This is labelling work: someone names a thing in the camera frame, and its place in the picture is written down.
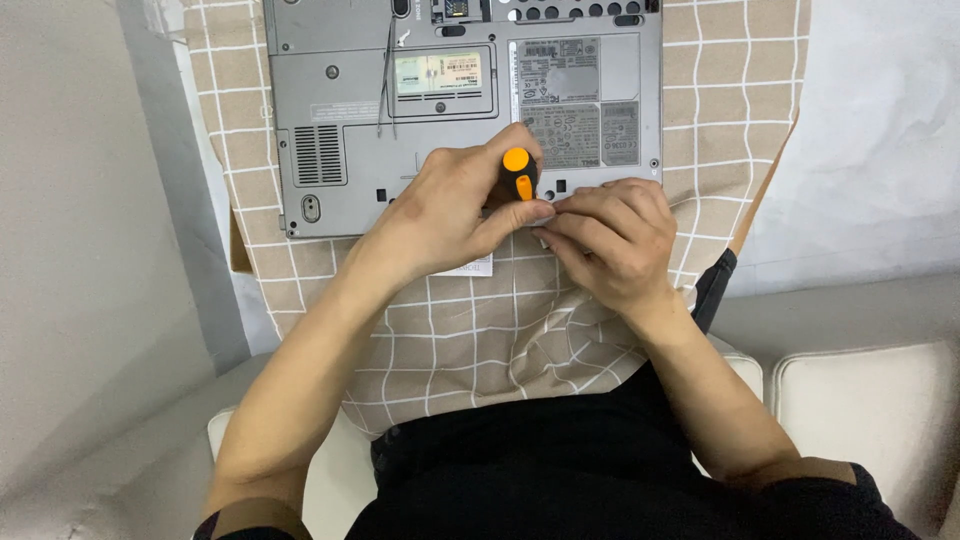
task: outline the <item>plaid cloth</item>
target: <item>plaid cloth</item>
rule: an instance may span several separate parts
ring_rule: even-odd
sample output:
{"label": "plaid cloth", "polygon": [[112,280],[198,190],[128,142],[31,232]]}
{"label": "plaid cloth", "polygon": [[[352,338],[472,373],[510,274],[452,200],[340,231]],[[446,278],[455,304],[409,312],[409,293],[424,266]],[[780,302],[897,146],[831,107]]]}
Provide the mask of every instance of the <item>plaid cloth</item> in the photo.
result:
{"label": "plaid cloth", "polygon": [[[290,240],[280,212],[270,74],[258,2],[186,0],[204,123],[267,307],[282,336],[355,239]],[[669,277],[694,302],[793,123],[809,0],[665,0],[663,186],[679,221]],[[422,416],[510,400],[606,392],[644,361],[623,322],[575,287],[528,231],[492,278],[430,277],[402,290],[343,401],[370,437]]]}

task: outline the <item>hand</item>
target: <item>hand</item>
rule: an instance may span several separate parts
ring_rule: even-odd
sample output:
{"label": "hand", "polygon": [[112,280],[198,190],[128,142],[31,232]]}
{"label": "hand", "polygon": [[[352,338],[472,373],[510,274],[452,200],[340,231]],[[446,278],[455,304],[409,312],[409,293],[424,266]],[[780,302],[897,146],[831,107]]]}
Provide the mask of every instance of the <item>hand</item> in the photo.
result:
{"label": "hand", "polygon": [[519,123],[480,146],[431,152],[417,177],[384,210],[351,257],[369,256],[378,264],[389,264],[402,286],[488,255],[507,234],[554,215],[553,205],[533,200],[513,201],[487,219],[480,217],[504,153],[517,146],[530,152],[541,167],[543,151]]}
{"label": "hand", "polygon": [[[667,264],[677,235],[663,189],[628,178],[581,187],[554,205],[557,217],[534,235],[550,245],[570,278],[637,330],[674,309]],[[593,253],[585,255],[580,244]]]}

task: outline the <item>laptop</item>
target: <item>laptop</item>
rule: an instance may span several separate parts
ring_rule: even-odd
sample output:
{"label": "laptop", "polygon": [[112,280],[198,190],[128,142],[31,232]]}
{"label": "laptop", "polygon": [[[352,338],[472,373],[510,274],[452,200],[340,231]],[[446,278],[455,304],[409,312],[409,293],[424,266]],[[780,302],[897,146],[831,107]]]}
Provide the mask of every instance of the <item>laptop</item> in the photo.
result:
{"label": "laptop", "polygon": [[431,150],[523,122],[537,196],[659,180],[659,0],[264,0],[290,238],[365,233]]}

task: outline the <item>screwdriver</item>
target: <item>screwdriver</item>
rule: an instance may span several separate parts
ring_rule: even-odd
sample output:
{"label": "screwdriver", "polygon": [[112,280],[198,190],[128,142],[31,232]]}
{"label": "screwdriver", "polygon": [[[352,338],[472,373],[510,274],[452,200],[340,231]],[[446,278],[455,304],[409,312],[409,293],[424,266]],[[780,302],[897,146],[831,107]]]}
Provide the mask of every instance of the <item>screwdriver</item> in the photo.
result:
{"label": "screwdriver", "polygon": [[537,162],[523,148],[511,148],[503,155],[499,181],[518,201],[537,197]]}

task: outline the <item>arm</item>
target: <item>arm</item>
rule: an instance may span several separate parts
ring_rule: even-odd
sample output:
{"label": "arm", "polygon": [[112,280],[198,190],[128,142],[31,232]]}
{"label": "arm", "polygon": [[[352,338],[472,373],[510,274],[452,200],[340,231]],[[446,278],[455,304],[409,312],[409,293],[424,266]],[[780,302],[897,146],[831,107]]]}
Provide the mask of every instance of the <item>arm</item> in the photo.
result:
{"label": "arm", "polygon": [[[555,207],[558,216],[535,234],[573,281],[634,330],[693,452],[713,477],[753,488],[801,476],[855,481],[848,463],[801,459],[693,322],[667,280],[677,222],[659,184],[627,179],[582,188]],[[592,253],[584,255],[577,243]]]}
{"label": "arm", "polygon": [[204,515],[263,498],[300,512],[306,471],[333,425],[358,353],[405,284],[493,251],[545,201],[515,202],[481,220],[508,149],[542,151],[522,125],[466,149],[438,149],[350,251],[317,303],[287,335],[230,419]]}

